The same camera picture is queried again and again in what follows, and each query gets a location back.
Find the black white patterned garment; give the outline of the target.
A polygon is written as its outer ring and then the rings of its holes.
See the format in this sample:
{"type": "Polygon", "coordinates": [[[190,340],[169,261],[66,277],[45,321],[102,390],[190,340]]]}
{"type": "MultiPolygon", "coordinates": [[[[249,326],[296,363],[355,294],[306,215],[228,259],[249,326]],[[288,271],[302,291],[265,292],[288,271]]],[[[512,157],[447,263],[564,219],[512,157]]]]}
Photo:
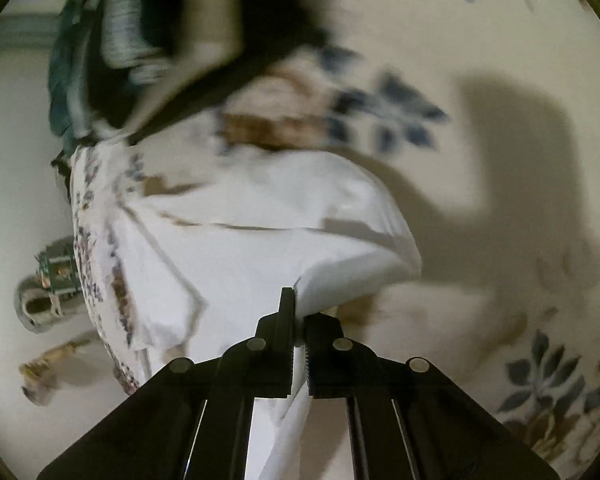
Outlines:
{"type": "Polygon", "coordinates": [[[316,99],[282,59],[320,46],[327,0],[66,0],[50,56],[50,130],[66,154],[138,142],[209,106],[230,144],[308,142],[316,99]]]}

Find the floral bed sheet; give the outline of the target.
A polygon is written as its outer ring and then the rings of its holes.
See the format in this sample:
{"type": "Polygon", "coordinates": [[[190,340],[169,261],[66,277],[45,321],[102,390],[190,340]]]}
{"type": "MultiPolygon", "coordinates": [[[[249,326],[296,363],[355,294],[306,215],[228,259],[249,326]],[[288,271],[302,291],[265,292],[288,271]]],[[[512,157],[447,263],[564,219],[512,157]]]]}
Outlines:
{"type": "Polygon", "coordinates": [[[341,306],[564,479],[600,452],[600,21],[586,0],[303,0],[320,142],[383,180],[419,280],[341,306]]]}

